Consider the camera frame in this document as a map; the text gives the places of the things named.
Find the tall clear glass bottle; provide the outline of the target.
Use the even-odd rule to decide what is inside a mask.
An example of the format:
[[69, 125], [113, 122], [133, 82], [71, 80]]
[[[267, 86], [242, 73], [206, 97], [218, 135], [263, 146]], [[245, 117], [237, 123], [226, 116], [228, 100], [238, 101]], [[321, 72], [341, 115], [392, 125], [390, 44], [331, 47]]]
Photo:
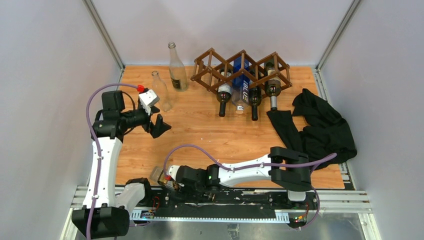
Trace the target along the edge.
[[154, 70], [151, 75], [153, 78], [152, 88], [159, 97], [158, 103], [160, 104], [161, 110], [168, 112], [172, 109], [173, 105], [166, 83], [161, 79], [158, 71]]

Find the clear whisky bottle black label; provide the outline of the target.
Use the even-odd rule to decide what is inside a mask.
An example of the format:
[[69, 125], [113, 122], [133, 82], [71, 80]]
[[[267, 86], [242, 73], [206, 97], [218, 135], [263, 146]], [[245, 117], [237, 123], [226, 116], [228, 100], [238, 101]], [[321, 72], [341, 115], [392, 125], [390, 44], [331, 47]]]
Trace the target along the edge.
[[172, 191], [178, 191], [181, 185], [176, 181], [166, 181], [164, 170], [159, 166], [156, 166], [150, 174], [150, 179], [158, 183], [160, 186], [165, 187]]

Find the clear bottle with dark label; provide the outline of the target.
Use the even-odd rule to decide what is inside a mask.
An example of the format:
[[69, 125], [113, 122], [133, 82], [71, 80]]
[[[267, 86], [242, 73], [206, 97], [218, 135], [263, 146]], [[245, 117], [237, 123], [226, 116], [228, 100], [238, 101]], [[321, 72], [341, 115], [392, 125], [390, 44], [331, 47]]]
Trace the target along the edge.
[[174, 42], [169, 42], [168, 48], [170, 53], [169, 75], [172, 86], [176, 91], [184, 92], [188, 89], [185, 66], [178, 56], [176, 44]]

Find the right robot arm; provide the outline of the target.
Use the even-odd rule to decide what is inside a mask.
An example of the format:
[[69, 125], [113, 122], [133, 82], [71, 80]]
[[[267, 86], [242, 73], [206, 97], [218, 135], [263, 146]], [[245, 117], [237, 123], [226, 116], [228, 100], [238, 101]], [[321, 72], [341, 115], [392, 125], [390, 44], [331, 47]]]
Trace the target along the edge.
[[309, 157], [305, 153], [274, 146], [262, 157], [239, 163], [216, 163], [206, 169], [171, 165], [166, 174], [190, 194], [217, 193], [223, 188], [254, 181], [271, 181], [288, 191], [286, 204], [298, 209], [312, 190]]

